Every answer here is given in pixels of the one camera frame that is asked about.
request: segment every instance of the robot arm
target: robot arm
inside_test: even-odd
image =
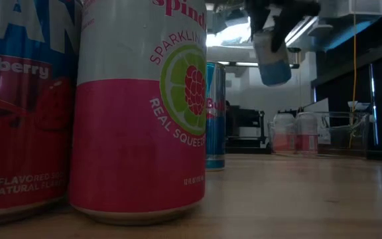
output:
[[[277,52],[285,41],[285,37],[295,28],[304,16],[317,16],[320,5],[308,0],[244,0],[245,9],[251,18],[251,36],[262,31],[268,19],[269,5],[282,7],[279,17],[275,19],[271,51]]]

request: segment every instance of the spindrift can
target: spindrift can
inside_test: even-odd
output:
[[[0,0],[0,222],[65,193],[81,10]]]
[[[70,177],[78,210],[148,224],[204,196],[205,17],[203,0],[84,2]]]
[[[225,66],[207,63],[206,170],[225,167]]]

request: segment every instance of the lime slice graphic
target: lime slice graphic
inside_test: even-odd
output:
[[[160,77],[163,103],[172,119],[187,132],[206,130],[206,60],[194,45],[182,46],[167,58]]]

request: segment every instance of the blue can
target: blue can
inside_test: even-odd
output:
[[[225,168],[225,66],[207,63],[206,170]]]
[[[66,193],[82,7],[0,0],[0,222]]]

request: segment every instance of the table surface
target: table surface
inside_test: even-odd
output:
[[[0,238],[382,238],[382,162],[228,155],[184,218],[110,226],[61,206],[1,225]]]

